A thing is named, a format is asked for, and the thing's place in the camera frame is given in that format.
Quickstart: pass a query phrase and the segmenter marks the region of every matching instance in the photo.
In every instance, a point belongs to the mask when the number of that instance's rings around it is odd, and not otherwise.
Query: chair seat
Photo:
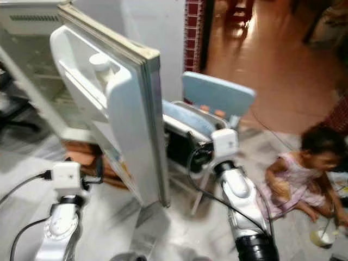
[[[9,97],[9,105],[6,108],[0,109],[0,118],[4,119],[22,111],[29,105],[28,100],[19,97]]]

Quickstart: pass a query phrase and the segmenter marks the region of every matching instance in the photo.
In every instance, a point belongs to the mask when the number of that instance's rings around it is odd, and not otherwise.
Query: child
[[[323,124],[302,135],[301,149],[281,154],[267,168],[261,186],[272,218],[292,209],[304,211],[315,222],[320,213],[332,215],[334,208],[340,224],[348,226],[348,214],[332,189],[326,171],[336,167],[346,153],[344,139]]]

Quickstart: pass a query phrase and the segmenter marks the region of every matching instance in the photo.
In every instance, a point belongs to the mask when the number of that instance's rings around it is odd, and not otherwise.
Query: refrigerator door
[[[159,52],[70,4],[50,38],[58,71],[113,169],[143,206],[169,204]]]

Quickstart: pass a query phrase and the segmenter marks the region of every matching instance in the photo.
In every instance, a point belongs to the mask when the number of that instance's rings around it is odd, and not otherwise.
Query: chair
[[[204,106],[210,114],[217,114],[218,112],[229,122],[228,127],[233,129],[238,128],[240,118],[248,111],[256,96],[252,89],[196,72],[183,73],[183,88],[185,100],[198,108]],[[197,122],[194,121],[191,126],[197,129],[195,126]],[[209,176],[210,173],[207,171],[203,173],[200,181],[202,189],[206,187]],[[172,180],[179,184],[179,181],[173,177]],[[191,210],[192,215],[196,213],[202,196],[201,192],[197,194]]]
[[[0,90],[6,89],[11,81],[12,78],[7,72],[1,74]],[[26,121],[14,121],[15,117],[32,107],[27,99],[13,96],[6,96],[6,98],[8,100],[8,105],[5,108],[0,108],[0,135],[8,126],[30,128],[34,132],[40,130],[35,124]]]

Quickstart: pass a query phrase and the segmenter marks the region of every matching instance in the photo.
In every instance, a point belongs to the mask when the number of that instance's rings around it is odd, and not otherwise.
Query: child's hand
[[[348,227],[348,214],[347,213],[345,213],[345,212],[338,213],[337,218],[338,218],[338,222],[340,225]]]
[[[290,185],[289,182],[283,181],[282,179],[277,179],[276,181],[269,184],[272,192],[286,200],[290,200]]]

